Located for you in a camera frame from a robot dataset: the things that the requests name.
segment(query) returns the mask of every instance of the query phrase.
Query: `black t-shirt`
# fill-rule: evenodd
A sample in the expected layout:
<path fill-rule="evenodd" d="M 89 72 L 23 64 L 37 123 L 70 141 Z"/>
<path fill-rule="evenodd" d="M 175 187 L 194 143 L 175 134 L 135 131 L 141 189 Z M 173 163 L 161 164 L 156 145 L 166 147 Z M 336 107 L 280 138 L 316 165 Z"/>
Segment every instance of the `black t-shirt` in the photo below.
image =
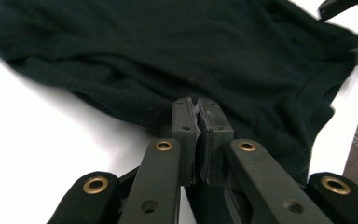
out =
<path fill-rule="evenodd" d="M 0 57 L 40 83 L 157 130 L 187 96 L 304 181 L 358 36 L 284 0 L 0 0 Z"/>

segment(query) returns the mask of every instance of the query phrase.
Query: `white background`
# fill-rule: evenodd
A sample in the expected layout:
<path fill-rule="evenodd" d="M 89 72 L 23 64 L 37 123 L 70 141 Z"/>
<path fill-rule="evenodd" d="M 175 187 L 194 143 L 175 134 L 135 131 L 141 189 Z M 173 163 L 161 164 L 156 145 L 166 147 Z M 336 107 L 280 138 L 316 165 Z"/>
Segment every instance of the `white background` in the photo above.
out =
<path fill-rule="evenodd" d="M 322 3 L 295 2 L 315 17 Z M 331 22 L 358 33 L 358 7 Z M 325 139 L 318 137 L 313 172 L 339 174 L 345 164 L 358 120 L 358 77 L 352 76 L 342 92 L 334 102 L 335 118 L 341 106 L 349 114 L 339 115 L 332 131 L 324 128 Z M 0 60 L 0 223 L 46 223 L 79 177 L 94 171 L 124 175 L 140 164 L 152 139 L 145 129 L 110 118 L 66 91 L 34 83 Z M 194 223 L 182 201 L 180 222 Z"/>

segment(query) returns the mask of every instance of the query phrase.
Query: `dark green fabric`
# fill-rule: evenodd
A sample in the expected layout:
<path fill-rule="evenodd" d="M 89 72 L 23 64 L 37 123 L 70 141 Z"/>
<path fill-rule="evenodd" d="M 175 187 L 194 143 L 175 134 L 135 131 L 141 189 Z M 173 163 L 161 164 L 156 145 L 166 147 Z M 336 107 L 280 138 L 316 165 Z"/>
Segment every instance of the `dark green fabric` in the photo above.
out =
<path fill-rule="evenodd" d="M 210 98 L 298 181 L 357 46 L 284 0 L 0 0 L 15 70 L 154 130 L 172 101 Z"/>

